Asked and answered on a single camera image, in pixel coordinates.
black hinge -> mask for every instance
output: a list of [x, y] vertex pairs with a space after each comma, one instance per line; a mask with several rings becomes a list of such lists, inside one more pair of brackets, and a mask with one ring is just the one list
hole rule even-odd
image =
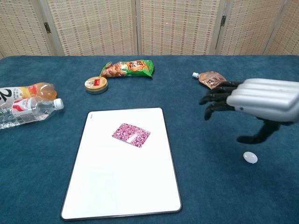
[[226, 20], [226, 15], [223, 15], [222, 16], [222, 19], [221, 19], [221, 23], [220, 23], [220, 26], [223, 27], [224, 24], [225, 24], [225, 20]]
[[48, 33], [48, 34], [51, 33], [49, 24], [48, 24], [47, 22], [44, 22], [43, 24], [45, 25], [45, 28], [46, 28], [47, 33]]

green snack bag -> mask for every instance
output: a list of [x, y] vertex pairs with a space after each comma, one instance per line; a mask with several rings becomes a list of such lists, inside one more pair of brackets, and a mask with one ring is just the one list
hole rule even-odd
[[105, 78], [124, 76], [147, 76], [152, 78], [154, 64], [151, 60], [137, 60], [131, 62], [108, 62], [101, 71], [100, 76]]

black number 2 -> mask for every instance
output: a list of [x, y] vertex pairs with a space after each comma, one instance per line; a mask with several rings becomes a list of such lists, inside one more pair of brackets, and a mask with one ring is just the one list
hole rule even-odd
[[4, 94], [3, 92], [0, 91], [0, 96], [1, 96], [1, 97], [0, 97], [0, 100], [3, 99], [4, 102], [7, 101], [7, 98], [6, 98], [6, 97], [11, 97], [11, 95], [12, 95], [11, 90], [9, 90], [9, 89], [5, 89], [5, 90], [7, 91], [7, 94]]

white egg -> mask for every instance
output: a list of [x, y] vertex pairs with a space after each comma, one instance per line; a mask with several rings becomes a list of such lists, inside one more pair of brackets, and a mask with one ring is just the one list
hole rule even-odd
[[243, 157], [247, 162], [250, 162], [252, 164], [257, 162], [257, 156], [252, 152], [245, 152], [243, 154]]

woven screen panel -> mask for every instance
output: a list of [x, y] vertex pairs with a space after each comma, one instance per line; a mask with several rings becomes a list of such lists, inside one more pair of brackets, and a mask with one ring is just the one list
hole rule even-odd
[[261, 55], [284, 0], [232, 0], [221, 55]]
[[141, 20], [141, 53], [208, 54], [219, 3], [220, 0], [140, 0], [137, 19]]
[[290, 0], [266, 54], [299, 55], [299, 0]]
[[131, 0], [48, 0], [48, 4], [65, 55], [134, 54]]
[[6, 56], [51, 55], [31, 0], [0, 1], [0, 45]]

